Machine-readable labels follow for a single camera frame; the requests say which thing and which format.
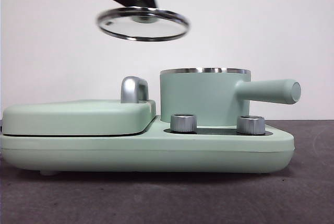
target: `mint green appliance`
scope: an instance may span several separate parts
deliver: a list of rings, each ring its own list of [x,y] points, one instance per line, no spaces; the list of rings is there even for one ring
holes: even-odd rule
[[[230,68],[165,70],[160,79],[161,117],[147,82],[133,76],[123,80],[120,100],[8,107],[1,153],[10,164],[44,175],[269,173],[288,165],[293,136],[248,116],[249,100],[293,104],[301,93],[296,81],[253,82],[250,71]]]

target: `appliance foot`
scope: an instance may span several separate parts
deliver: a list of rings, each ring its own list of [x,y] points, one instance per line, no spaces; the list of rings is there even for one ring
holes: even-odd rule
[[[52,176],[60,173],[60,171],[48,171],[48,170],[41,170],[40,174],[44,176]]]

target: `appliance base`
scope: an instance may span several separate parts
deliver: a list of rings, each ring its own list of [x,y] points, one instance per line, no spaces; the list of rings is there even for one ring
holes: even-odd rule
[[[18,168],[45,175],[57,171],[269,173],[286,167],[294,152],[293,136],[268,125],[272,135],[266,136],[164,132],[168,128],[157,116],[144,132],[130,136],[2,135],[2,155]]]

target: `white wall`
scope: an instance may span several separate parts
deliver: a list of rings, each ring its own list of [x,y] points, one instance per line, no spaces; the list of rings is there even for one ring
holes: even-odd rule
[[[334,119],[334,0],[157,0],[185,15],[190,33],[170,42],[131,42],[101,33],[96,15],[112,0],[1,0],[1,103],[119,98],[123,77],[149,83],[159,71],[250,69],[253,80],[294,78],[295,105],[251,103],[267,119]]]

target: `silver knob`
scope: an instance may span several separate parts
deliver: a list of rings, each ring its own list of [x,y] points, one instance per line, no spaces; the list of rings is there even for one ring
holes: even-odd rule
[[[179,113],[171,116],[171,130],[174,132],[196,132],[197,120],[193,114]]]
[[[260,135],[266,132],[265,118],[261,116],[240,116],[237,119],[236,131],[241,134]]]

